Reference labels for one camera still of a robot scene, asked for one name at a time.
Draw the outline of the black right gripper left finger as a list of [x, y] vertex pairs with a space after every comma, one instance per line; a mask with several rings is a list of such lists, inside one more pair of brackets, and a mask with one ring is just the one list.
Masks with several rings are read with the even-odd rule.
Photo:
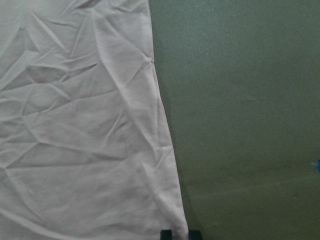
[[160, 240], [173, 240], [173, 232], [171, 229], [163, 229], [160, 231]]

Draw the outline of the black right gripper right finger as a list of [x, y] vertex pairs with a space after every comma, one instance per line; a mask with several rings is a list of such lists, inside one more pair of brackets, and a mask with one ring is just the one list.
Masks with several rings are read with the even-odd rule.
[[201, 231], [189, 229], [188, 230], [188, 240], [203, 240]]

